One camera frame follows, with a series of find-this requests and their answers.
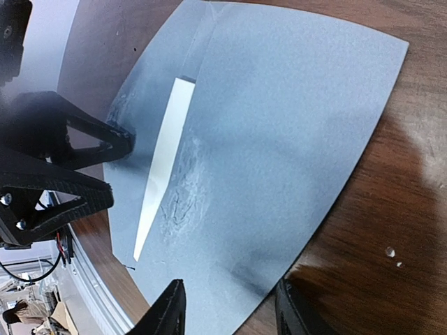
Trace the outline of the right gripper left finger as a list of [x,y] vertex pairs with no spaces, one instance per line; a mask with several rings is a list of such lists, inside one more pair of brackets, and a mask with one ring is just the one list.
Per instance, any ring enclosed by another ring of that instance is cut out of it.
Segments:
[[185,334],[185,289],[182,279],[174,279],[141,320],[126,335]]

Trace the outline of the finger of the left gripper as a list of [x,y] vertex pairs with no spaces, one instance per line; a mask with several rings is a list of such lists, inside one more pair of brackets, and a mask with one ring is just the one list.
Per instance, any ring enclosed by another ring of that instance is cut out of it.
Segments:
[[1,245],[27,248],[113,204],[107,183],[1,148]]

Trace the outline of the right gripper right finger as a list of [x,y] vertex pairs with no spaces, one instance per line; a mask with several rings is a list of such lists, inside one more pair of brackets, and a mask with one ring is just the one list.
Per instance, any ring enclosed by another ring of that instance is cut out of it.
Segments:
[[338,334],[285,278],[275,289],[275,315],[277,333],[281,335]]

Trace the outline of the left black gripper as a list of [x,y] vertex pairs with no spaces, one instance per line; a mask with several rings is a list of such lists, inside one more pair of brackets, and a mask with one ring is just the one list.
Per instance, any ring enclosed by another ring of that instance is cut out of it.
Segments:
[[[1,1],[1,87],[20,74],[30,1]],[[99,140],[75,149],[68,129]],[[133,136],[87,114],[54,91],[19,94],[1,107],[1,146],[68,170],[115,161],[133,150]]]

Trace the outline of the beige letter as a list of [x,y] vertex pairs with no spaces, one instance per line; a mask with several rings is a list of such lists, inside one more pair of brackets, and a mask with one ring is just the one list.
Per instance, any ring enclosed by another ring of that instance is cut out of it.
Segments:
[[133,259],[136,261],[140,259],[156,213],[167,191],[194,89],[195,84],[187,80],[176,78],[173,83],[142,201],[133,251]]

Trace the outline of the grey-blue envelope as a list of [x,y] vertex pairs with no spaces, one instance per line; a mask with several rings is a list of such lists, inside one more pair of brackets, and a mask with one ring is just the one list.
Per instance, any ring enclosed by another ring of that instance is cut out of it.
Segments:
[[[295,262],[348,181],[409,44],[301,10],[183,1],[116,95],[135,136],[103,166],[115,257],[149,304],[180,278],[188,334],[232,334]],[[176,78],[195,84],[140,259],[138,221]]]

